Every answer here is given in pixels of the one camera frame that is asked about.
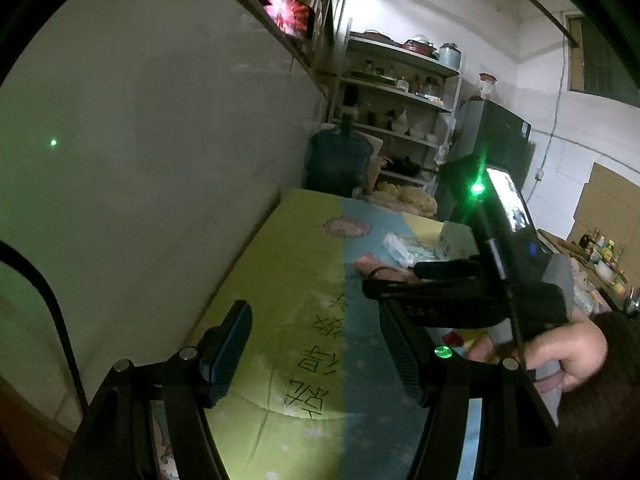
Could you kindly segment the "person's right hand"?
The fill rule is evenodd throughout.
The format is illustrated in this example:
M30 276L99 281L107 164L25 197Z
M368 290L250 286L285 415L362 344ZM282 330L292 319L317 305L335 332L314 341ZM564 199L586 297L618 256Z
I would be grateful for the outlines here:
M608 372L608 328L612 312L588 316L574 308L570 319L524 344L524 360L529 370L558 362L563 372L561 388L569 393L600 385ZM475 339L465 357L474 362L497 364L499 354L518 357L518 349L509 349L514 341L511 321L506 318Z

